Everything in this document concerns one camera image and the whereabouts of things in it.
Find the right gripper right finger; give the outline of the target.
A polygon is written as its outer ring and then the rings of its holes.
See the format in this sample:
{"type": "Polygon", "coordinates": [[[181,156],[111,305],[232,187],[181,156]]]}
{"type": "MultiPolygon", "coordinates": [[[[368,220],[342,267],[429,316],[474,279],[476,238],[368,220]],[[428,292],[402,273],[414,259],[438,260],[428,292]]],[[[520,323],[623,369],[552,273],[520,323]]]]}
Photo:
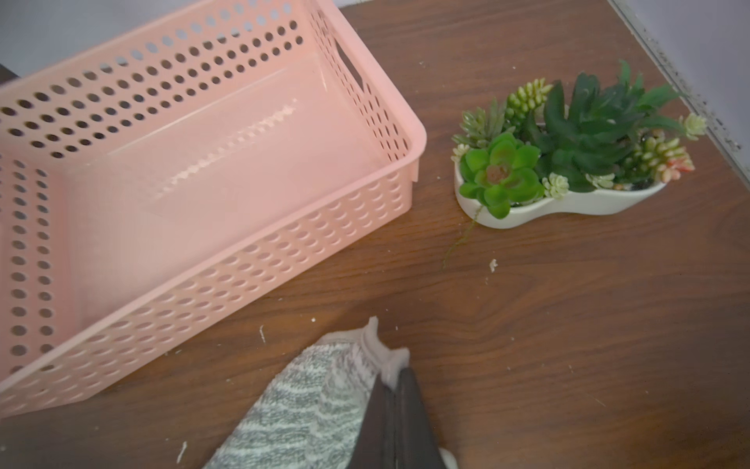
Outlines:
{"type": "Polygon", "coordinates": [[[400,372],[395,406],[396,468],[445,469],[416,375],[410,367],[400,372]]]}

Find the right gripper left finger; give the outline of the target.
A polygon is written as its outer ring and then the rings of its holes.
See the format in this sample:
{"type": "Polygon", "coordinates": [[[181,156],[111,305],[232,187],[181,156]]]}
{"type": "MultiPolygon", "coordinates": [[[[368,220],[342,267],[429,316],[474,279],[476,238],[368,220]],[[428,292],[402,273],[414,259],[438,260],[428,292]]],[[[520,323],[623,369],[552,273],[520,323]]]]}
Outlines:
{"type": "Polygon", "coordinates": [[[377,378],[348,469],[396,468],[396,395],[377,378]]]}

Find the grey striped dishcloth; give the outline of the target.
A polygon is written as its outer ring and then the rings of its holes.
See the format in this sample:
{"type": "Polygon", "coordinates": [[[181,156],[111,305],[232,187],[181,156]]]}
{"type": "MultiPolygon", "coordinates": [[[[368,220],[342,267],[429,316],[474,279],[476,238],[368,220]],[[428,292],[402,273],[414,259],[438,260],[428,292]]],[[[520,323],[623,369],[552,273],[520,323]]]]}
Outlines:
{"type": "MultiPolygon", "coordinates": [[[[387,347],[378,326],[372,317],[363,328],[328,333],[305,349],[271,381],[207,467],[347,468],[375,380],[396,393],[400,372],[410,367],[410,351],[387,347]]],[[[446,468],[457,467],[455,456],[439,449],[446,468]]]]}

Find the succulents in white dish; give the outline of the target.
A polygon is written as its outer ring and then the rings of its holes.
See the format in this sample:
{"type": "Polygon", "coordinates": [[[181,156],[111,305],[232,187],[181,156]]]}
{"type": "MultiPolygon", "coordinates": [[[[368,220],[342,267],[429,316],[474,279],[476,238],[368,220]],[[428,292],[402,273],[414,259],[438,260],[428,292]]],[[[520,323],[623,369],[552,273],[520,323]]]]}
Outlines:
{"type": "Polygon", "coordinates": [[[695,170],[687,144],[704,117],[663,113],[679,93],[648,88],[622,63],[615,84],[578,74],[527,82],[504,101],[464,111],[453,138],[454,194],[474,225],[508,230],[553,214],[607,216],[695,170]]]}

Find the pink plastic basket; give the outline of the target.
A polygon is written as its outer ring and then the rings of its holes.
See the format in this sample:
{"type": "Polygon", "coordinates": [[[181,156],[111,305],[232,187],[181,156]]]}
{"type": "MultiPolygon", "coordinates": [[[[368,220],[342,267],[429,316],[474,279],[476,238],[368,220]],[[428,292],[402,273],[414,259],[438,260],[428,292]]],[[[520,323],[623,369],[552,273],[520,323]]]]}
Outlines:
{"type": "Polygon", "coordinates": [[[87,400],[410,209],[330,1],[203,1],[1,89],[1,415],[87,400]]]}

